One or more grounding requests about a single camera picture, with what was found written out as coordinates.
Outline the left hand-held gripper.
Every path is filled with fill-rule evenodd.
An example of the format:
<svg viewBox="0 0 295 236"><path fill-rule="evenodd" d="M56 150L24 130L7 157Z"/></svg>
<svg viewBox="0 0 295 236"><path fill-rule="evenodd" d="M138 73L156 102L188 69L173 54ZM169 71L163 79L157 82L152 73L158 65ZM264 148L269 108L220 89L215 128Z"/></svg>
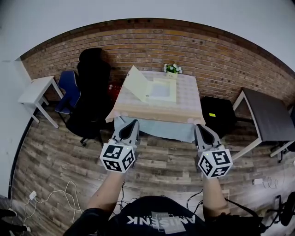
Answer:
<svg viewBox="0 0 295 236"><path fill-rule="evenodd" d="M115 128L112 139L103 145L100 160L107 171L125 173L135 165L139 121L134 119Z"/></svg>

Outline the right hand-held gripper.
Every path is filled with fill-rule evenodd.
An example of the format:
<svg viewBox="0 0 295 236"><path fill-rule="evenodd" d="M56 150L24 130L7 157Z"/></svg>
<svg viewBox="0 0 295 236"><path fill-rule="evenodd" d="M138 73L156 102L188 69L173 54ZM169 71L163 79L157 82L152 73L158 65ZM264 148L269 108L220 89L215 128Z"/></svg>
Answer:
<svg viewBox="0 0 295 236"><path fill-rule="evenodd" d="M197 166L207 178L225 176L233 165L229 149L221 145L218 134L209 127L197 124L195 126L195 145L199 150L213 147L199 154Z"/></svg>

